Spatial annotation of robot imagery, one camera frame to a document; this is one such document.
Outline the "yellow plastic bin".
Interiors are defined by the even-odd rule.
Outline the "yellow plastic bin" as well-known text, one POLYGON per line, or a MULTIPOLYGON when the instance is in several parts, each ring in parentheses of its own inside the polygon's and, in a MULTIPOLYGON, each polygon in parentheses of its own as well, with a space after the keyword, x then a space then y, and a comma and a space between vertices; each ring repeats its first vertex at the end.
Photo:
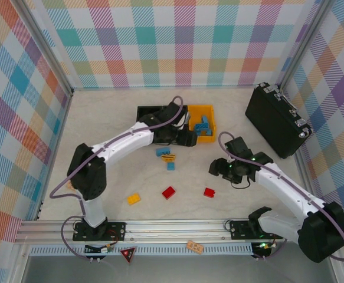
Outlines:
POLYGON ((205 116, 209 123, 211 135, 202 134, 197 137, 197 144, 200 143, 213 143, 216 140, 217 126, 214 116, 214 107, 211 104, 188 104, 188 111, 190 119, 188 127, 190 130, 194 130, 197 123, 202 122, 202 117, 205 116))

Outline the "black hard case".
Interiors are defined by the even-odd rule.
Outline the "black hard case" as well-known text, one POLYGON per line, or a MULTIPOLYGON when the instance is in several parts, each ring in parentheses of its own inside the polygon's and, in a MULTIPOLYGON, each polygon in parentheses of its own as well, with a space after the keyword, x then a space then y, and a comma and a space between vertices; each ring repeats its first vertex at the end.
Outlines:
POLYGON ((297 108, 269 83, 253 89, 245 115, 282 159, 294 155, 312 133, 297 108))

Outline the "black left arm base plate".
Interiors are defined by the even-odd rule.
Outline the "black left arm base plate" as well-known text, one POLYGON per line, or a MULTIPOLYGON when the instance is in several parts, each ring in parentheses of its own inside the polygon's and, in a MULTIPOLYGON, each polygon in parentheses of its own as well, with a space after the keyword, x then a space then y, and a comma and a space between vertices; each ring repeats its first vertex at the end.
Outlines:
POLYGON ((126 232, 125 222, 104 221, 96 228, 92 228, 87 222, 76 222, 73 225, 73 241, 75 242, 117 242, 124 241, 126 232))

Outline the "aluminium mounting rail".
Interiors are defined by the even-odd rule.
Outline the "aluminium mounting rail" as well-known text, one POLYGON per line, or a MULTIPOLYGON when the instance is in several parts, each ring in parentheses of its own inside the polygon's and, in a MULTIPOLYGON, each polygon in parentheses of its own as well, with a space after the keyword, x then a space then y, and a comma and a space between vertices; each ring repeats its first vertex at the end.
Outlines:
MULTIPOLYGON (((16 244, 104 244, 105 241, 85 242, 73 241, 73 225, 78 220, 71 221, 25 221, 21 225, 16 244)), ((302 226, 293 218, 281 217, 280 219, 267 219, 267 226, 263 228, 265 233, 272 233, 282 239, 266 240, 232 240, 230 232, 225 228, 224 219, 206 220, 148 220, 148 221, 113 221, 125 222, 126 232, 124 241, 118 244, 140 243, 186 243, 192 240, 197 243, 221 243, 221 242, 280 242, 287 239, 297 242, 298 231, 302 226)))

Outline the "aluminium frame post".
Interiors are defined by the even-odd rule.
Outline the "aluminium frame post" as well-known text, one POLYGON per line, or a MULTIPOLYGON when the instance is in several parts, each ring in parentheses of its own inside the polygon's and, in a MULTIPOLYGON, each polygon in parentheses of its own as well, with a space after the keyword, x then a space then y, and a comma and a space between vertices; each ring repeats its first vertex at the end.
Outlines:
POLYGON ((319 3, 316 5, 314 14, 309 12, 308 17, 310 18, 310 21, 307 27, 304 29, 304 33, 300 32, 298 35, 298 37, 300 38, 299 44, 294 49, 294 53, 291 55, 291 59, 285 71, 283 71, 283 76, 277 83, 279 89, 285 89, 293 78, 293 75, 296 72, 299 64, 301 63, 304 54, 311 46, 313 40, 319 32, 319 28, 323 24, 323 21, 326 19, 326 16, 331 10, 335 1, 336 0, 320 0, 319 3))
POLYGON ((49 62, 51 68, 54 71, 55 76, 58 78, 59 82, 61 83, 65 91, 68 93, 70 97, 72 97, 74 94, 72 85, 68 81, 68 78, 65 72, 63 71, 62 66, 60 65, 59 61, 57 60, 57 57, 53 53, 42 29, 39 27, 35 17, 33 16, 31 10, 29 9, 26 3, 26 0, 16 0, 16 2, 18 3, 18 6, 20 6, 22 9, 24 18, 27 21, 27 24, 32 33, 32 36, 35 38, 35 42, 38 44, 41 50, 41 53, 45 56, 45 58, 49 62))

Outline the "black red triangle sticker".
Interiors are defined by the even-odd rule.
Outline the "black red triangle sticker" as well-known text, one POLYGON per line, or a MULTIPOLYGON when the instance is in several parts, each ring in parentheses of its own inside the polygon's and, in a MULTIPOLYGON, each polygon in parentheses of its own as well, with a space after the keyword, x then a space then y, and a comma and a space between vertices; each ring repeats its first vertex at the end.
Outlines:
POLYGON ((126 262, 128 264, 131 264, 136 251, 137 251, 137 247, 134 246, 134 247, 131 247, 131 248, 121 249, 120 250, 120 254, 124 257, 124 259, 126 260, 126 262))

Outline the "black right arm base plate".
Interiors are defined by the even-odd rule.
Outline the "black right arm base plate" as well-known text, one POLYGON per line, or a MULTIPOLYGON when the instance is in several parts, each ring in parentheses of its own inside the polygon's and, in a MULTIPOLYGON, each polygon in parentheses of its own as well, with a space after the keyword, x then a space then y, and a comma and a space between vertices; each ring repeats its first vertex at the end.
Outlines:
POLYGON ((272 233, 253 232, 248 221, 229 220, 225 223, 225 228, 230 232, 232 240, 282 239, 272 233))

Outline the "small wooden tag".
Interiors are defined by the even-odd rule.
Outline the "small wooden tag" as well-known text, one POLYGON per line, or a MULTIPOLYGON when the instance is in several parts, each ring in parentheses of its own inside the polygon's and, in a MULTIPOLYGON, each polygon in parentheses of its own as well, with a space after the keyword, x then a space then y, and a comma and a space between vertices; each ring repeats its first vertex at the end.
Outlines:
POLYGON ((191 240, 189 240, 187 242, 186 248, 188 250, 190 250, 196 254, 200 254, 200 255, 203 254, 203 252, 204 252, 204 246, 203 245, 196 243, 194 241, 191 241, 191 240))

